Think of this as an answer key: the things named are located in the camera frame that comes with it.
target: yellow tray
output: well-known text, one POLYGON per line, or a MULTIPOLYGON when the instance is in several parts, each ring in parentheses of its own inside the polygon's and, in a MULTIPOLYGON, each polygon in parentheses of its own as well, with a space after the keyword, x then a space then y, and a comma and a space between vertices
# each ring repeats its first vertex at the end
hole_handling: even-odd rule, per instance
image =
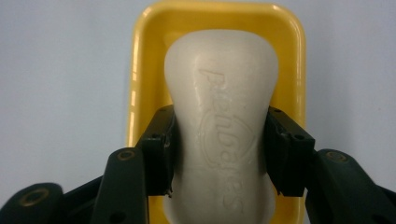
MULTIPOLYGON (((172 104, 163 74, 168 48, 186 33, 205 29, 243 30, 275 49, 279 74, 271 105, 304 127, 305 37, 297 18, 283 7, 263 3, 162 1, 146 8, 134 28, 127 146, 134 146, 155 111, 172 104)), ((302 223, 304 198, 276 196, 271 223, 302 223)), ((162 197, 149 198, 149 218, 168 223, 162 197)))

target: white wall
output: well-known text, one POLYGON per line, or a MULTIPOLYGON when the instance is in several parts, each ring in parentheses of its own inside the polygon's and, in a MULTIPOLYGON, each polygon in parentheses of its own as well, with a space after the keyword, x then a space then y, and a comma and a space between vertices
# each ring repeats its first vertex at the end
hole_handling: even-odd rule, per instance
MULTIPOLYGON (((69 191, 124 146, 132 29, 154 1, 0 1, 0 206, 69 191)), ((307 123, 396 190, 396 2, 274 1, 306 34, 307 123)))

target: soap bar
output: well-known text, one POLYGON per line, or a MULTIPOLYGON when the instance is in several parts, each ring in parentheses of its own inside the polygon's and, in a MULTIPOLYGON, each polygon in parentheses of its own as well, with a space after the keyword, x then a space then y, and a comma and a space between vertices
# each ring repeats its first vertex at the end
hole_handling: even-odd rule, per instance
POLYGON ((262 132, 277 80, 277 57, 262 37, 203 30, 178 39, 164 65, 180 130, 172 224, 268 223, 274 191, 262 132))

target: metal bolt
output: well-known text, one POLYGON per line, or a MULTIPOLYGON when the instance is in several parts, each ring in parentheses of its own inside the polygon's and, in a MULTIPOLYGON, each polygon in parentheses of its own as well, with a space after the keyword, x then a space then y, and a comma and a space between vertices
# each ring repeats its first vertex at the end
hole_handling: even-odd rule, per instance
POLYGON ((41 203, 50 195, 50 191, 45 188, 35 189, 23 195, 20 199, 20 205, 24 207, 41 203))
POLYGON ((326 157, 331 161, 337 161, 337 162, 347 161, 346 156, 344 156, 343 154, 336 152, 336 151, 330 151, 330 152, 326 153, 326 157))
POLYGON ((134 152, 131 150, 125 150, 119 153, 119 155, 117 155, 117 158, 120 161, 128 161, 130 159, 132 159, 134 157, 134 152))

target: white soap bar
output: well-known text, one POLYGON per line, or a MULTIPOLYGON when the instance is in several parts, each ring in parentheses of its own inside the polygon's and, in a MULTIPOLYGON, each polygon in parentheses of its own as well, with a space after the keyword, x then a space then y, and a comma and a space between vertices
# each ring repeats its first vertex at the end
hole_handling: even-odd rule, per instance
POLYGON ((181 134, 168 220, 268 223, 275 202, 262 131, 277 79, 272 47, 243 31, 189 33, 168 50, 165 78, 181 134))

